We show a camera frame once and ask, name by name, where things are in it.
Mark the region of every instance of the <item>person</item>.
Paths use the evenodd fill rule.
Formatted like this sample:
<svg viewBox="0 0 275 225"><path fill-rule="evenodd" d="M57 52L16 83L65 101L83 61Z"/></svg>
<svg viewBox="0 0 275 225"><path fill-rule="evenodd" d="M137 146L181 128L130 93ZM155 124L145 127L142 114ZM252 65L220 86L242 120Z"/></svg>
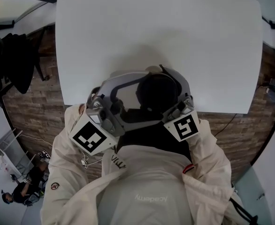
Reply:
<svg viewBox="0 0 275 225"><path fill-rule="evenodd" d="M39 166L33 167L25 179L26 182L19 182L17 179L15 182L17 183L16 188L13 193L3 193L2 199L3 202L7 204L11 204L13 202L16 203L25 203L25 201L35 192L39 192L39 183L44 177L44 172L48 167L48 163L43 161Z"/></svg>
<svg viewBox="0 0 275 225"><path fill-rule="evenodd" d="M199 120L199 134L185 143L170 142L159 125L121 137L116 150L104 152L101 178L89 183L82 153L69 138L85 110L69 107L54 140L43 225L245 224L229 201L242 205L208 121Z"/></svg>

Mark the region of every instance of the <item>person wearing white jacket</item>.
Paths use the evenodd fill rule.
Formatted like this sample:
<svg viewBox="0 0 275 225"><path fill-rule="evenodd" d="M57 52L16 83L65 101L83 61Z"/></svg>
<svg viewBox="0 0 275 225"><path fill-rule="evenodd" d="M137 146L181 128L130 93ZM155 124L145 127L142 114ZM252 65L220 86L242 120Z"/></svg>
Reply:
<svg viewBox="0 0 275 225"><path fill-rule="evenodd" d="M69 138L85 109L68 108L65 128L54 140L43 225L247 224L229 201L242 204L231 187L230 162L208 121L200 120L199 134L187 140L191 161L157 146L132 144L117 154L108 149L101 178L89 183L82 153Z"/></svg>

